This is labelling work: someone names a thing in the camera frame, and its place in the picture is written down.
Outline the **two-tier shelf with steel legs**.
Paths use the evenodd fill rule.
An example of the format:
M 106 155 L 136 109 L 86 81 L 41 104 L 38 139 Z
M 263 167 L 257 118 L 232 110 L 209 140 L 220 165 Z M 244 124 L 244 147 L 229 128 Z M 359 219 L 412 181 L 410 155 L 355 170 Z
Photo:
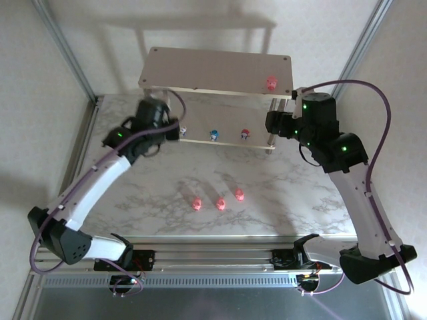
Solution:
M 266 79 L 274 76 L 274 91 Z M 266 114 L 283 110 L 294 88 L 288 55 L 238 53 L 153 47 L 143 66 L 139 86 L 146 92 L 173 90 L 187 99 L 183 142 L 263 149 L 270 154 L 276 138 L 265 128 Z M 242 129 L 250 130 L 247 140 Z M 219 138 L 211 141 L 209 132 Z

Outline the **slotted metal vent strip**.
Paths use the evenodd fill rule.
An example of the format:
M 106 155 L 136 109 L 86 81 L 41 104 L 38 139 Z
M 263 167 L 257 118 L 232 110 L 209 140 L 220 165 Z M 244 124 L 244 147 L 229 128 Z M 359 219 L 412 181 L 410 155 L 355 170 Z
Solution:
M 118 277 L 107 275 L 51 275 L 45 278 L 45 288 L 112 288 Z M 297 287 L 295 275 L 148 275 L 145 288 L 255 288 Z

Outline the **grey front panel sheet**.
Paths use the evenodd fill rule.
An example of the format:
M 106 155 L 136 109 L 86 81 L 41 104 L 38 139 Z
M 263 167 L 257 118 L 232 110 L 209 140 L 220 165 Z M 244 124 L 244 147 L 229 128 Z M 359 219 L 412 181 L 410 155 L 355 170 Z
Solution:
M 319 296 L 290 288 L 144 289 L 126 298 L 106 289 L 43 290 L 33 320 L 391 320 L 375 285 L 348 283 Z

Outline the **aluminium side frame rail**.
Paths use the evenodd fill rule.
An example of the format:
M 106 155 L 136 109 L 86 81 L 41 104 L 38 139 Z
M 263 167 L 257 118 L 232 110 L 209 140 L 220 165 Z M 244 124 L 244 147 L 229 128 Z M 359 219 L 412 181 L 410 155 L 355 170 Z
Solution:
M 79 177 L 83 169 L 93 128 L 97 120 L 99 109 L 103 103 L 103 98 L 104 96 L 97 96 L 95 101 L 89 101 L 83 112 L 81 123 L 79 124 L 74 144 L 71 149 L 69 162 L 59 189 L 58 196 L 60 197 L 62 193 Z

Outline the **aluminium frame corner post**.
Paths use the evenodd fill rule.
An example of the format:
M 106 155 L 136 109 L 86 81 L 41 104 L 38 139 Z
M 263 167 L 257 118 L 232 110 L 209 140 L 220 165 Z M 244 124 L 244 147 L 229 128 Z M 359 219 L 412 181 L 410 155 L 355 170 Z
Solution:
M 48 4 L 47 0 L 30 0 L 39 15 L 42 23 L 46 27 L 61 56 L 66 62 L 69 70 L 73 73 L 75 80 L 85 93 L 88 101 L 95 105 L 98 102 L 99 96 L 95 94 L 88 78 L 86 77 L 81 64 L 75 56 L 68 40 L 66 39 L 55 15 Z
M 383 20 L 395 0 L 377 0 L 350 56 L 340 73 L 339 80 L 353 79 L 358 66 L 367 54 Z

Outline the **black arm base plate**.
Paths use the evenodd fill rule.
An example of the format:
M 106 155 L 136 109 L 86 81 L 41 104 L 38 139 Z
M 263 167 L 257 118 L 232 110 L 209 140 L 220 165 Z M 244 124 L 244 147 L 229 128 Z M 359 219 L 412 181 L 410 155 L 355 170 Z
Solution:
M 126 271 L 151 271 L 155 262 L 154 250 L 130 250 L 122 255 L 122 257 L 115 261 Z M 95 271 L 118 271 L 118 269 L 107 262 L 100 259 L 94 263 Z
M 326 263 L 311 261 L 297 249 L 274 249 L 271 251 L 270 264 L 274 270 L 331 270 Z

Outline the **aluminium front frame rails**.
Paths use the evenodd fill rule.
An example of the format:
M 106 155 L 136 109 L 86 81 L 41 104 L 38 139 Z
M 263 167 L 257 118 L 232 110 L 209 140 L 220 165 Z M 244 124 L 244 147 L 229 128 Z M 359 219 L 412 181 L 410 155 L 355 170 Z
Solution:
M 248 238 L 242 239 L 240 243 L 226 240 L 216 241 L 212 238 L 191 238 L 187 243 L 183 239 L 177 241 L 168 239 L 164 244 L 165 247 L 161 248 L 159 242 L 137 244 L 124 239 L 131 245 L 131 250 L 155 251 L 153 269 L 166 265 L 174 268 L 199 265 L 224 268 L 258 264 L 274 270 L 274 266 L 270 264 L 272 250 L 297 249 L 311 261 L 326 263 L 331 265 L 332 269 L 341 270 L 348 279 L 355 283 L 375 279 L 398 266 L 396 254 L 401 247 L 400 242 L 381 237 L 377 233 L 353 242 L 339 241 L 312 233 L 295 240 L 292 246 L 273 242 L 260 244 Z M 115 264 L 115 261 L 100 260 L 116 267 L 120 272 L 126 271 Z M 39 274 L 44 272 L 37 268 L 35 261 L 30 262 L 30 265 L 35 272 Z

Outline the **aluminium front frame bar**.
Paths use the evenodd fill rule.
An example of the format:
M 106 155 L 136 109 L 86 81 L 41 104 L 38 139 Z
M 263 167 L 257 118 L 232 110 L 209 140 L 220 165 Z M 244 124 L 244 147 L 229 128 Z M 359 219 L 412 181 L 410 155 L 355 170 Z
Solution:
M 401 285 L 400 285 L 400 282 L 398 280 L 398 276 L 397 276 L 396 272 L 395 271 L 391 272 L 390 276 L 391 276 L 391 282 L 392 282 L 393 286 L 395 286 L 395 288 L 397 288 L 399 290 L 403 290 L 403 288 L 401 288 Z M 402 295 L 400 293 L 397 293 L 397 300 L 398 300 L 398 304 L 400 307 L 400 311 L 401 311 L 403 320 L 412 320 L 410 311 L 409 311 L 407 303 L 406 303 L 406 296 Z
M 32 320 L 37 308 L 42 276 L 28 274 L 12 320 Z

